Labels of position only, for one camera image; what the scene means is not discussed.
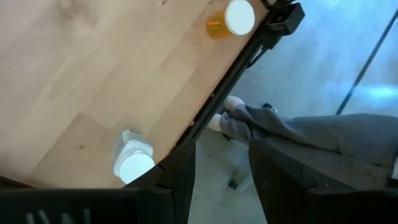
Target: concrete floor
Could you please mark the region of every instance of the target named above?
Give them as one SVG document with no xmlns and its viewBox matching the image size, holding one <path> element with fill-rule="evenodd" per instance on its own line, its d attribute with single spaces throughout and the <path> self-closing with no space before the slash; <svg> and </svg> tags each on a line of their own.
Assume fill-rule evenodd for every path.
<svg viewBox="0 0 398 224">
<path fill-rule="evenodd" d="M 247 104 L 268 102 L 286 117 L 335 114 L 398 9 L 396 0 L 301 0 L 306 18 L 233 88 Z M 398 24 L 343 110 L 398 116 Z M 256 190 L 228 188 L 247 147 L 206 130 L 197 142 L 190 223 L 265 223 Z"/>
</svg>

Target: white bottle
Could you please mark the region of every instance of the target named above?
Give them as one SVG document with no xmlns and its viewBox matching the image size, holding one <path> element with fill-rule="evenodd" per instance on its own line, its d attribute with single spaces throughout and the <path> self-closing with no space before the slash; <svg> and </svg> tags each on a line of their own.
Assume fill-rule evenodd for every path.
<svg viewBox="0 0 398 224">
<path fill-rule="evenodd" d="M 153 155 L 140 135 L 124 130 L 113 149 L 113 174 L 129 184 L 155 166 Z"/>
</svg>

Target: desk surface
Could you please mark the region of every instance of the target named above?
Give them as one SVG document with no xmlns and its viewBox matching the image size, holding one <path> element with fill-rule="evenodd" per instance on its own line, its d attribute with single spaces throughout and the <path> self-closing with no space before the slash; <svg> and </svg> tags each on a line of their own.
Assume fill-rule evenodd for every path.
<svg viewBox="0 0 398 224">
<path fill-rule="evenodd" d="M 119 133 L 141 133 L 159 162 L 250 35 L 208 37 L 227 0 L 75 1 L 66 14 L 53 0 L 0 2 L 0 175 L 120 187 Z M 266 10 L 250 2 L 258 24 Z"/>
</svg>

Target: white sneaker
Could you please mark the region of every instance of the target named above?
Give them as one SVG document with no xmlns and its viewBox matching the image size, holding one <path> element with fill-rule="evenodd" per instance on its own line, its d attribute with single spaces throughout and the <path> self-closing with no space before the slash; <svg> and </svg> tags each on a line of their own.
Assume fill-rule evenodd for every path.
<svg viewBox="0 0 398 224">
<path fill-rule="evenodd" d="M 221 114 L 218 113 L 214 114 L 210 122 L 207 124 L 207 128 L 210 128 L 214 131 L 221 131 L 220 119 L 221 119 Z"/>
<path fill-rule="evenodd" d="M 239 105 L 243 105 L 244 101 L 237 96 L 227 96 L 224 100 L 224 107 L 226 110 L 233 110 Z"/>
</svg>

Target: gray pants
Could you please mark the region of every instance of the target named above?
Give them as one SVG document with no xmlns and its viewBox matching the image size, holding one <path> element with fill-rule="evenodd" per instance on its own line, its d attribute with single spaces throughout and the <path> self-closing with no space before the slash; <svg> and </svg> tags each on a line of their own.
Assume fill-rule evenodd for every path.
<svg viewBox="0 0 398 224">
<path fill-rule="evenodd" d="M 357 189 L 384 187 L 398 152 L 398 118 L 351 114 L 286 119 L 240 105 L 222 114 L 221 131 L 248 145 L 263 139 L 277 149 Z M 270 138 L 272 134 L 283 136 Z"/>
</svg>

